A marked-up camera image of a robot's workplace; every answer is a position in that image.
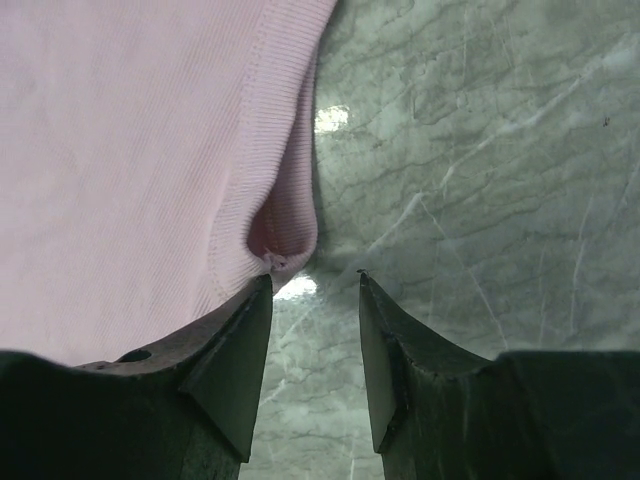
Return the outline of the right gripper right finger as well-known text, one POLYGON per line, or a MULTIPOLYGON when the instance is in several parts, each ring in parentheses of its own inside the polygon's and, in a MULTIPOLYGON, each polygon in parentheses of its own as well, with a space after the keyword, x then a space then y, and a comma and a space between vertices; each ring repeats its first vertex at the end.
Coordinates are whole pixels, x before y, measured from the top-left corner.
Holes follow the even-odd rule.
POLYGON ((359 323, 374 450, 388 479, 635 479, 639 356, 484 359, 405 312, 367 273, 359 323))

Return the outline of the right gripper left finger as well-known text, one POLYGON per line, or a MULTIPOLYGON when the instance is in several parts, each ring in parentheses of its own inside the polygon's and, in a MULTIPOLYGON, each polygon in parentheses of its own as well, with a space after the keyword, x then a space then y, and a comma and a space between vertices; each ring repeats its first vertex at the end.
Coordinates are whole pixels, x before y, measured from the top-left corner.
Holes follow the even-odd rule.
POLYGON ((113 362, 1 354, 5 479, 235 479, 251 454, 269 276, 113 362))

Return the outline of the pink tank top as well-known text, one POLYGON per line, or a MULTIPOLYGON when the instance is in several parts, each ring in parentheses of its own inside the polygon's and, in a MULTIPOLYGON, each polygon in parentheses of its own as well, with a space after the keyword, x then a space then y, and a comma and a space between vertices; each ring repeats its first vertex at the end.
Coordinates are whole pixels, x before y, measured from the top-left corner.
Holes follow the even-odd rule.
POLYGON ((331 1, 1 5, 1 345, 113 360, 313 253, 331 1))

